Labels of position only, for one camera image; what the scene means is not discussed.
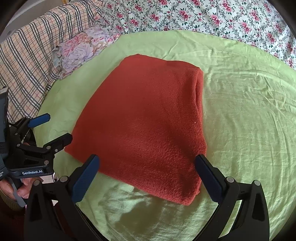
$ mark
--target folded towel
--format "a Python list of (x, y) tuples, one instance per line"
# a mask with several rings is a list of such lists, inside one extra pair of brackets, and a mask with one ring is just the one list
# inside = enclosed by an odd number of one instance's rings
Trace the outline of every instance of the folded towel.
[(206, 152), (202, 86), (192, 64), (129, 56), (93, 94), (65, 150), (81, 162), (97, 154), (100, 172), (189, 205), (201, 184), (194, 158)]

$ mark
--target green bed sheet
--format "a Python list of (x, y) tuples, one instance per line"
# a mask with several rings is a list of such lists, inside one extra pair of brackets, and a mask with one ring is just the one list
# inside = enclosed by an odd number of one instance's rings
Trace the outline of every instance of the green bed sheet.
[[(42, 146), (71, 133), (87, 101), (108, 74), (125, 57), (137, 53), (186, 61), (203, 70), (207, 158), (224, 175), (239, 182), (260, 180), (272, 239), (296, 204), (296, 72), (255, 47), (190, 31), (123, 35), (53, 85), (39, 112), (48, 112), (51, 120), (35, 128), (37, 144)], [(59, 176), (70, 175), (80, 165), (64, 151), (54, 160)], [(216, 208), (203, 185), (193, 203), (182, 206), (101, 173), (78, 205), (104, 236), (120, 241), (191, 241)]]

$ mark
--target floral pillow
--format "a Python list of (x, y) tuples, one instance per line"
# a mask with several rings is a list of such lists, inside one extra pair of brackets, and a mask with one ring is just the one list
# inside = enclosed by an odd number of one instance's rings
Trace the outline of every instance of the floral pillow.
[(114, 43), (119, 36), (119, 33), (113, 31), (100, 18), (92, 27), (57, 45), (52, 51), (52, 61), (59, 71), (60, 79), (70, 75), (85, 62), (98, 55), (104, 48)]

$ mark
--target checkered fabric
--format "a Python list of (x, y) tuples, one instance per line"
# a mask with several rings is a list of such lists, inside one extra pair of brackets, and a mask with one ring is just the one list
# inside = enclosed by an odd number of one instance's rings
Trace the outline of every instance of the checkered fabric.
[(52, 50), (94, 24), (102, 1), (72, 1), (52, 9), (0, 44), (0, 87), (8, 86), (8, 119), (35, 117), (58, 79)]

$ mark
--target pink floral fabric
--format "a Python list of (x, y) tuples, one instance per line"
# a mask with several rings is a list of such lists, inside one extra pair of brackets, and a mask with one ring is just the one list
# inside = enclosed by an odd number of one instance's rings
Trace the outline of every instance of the pink floral fabric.
[(77, 34), (74, 38), (60, 44), (53, 50), (53, 65), (59, 77), (65, 78), (85, 62), (98, 55), (104, 48), (114, 43), (120, 36), (104, 20), (97, 19), (95, 24)]
[(105, 0), (100, 15), (122, 34), (185, 29), (238, 40), (296, 69), (296, 40), (266, 0)]

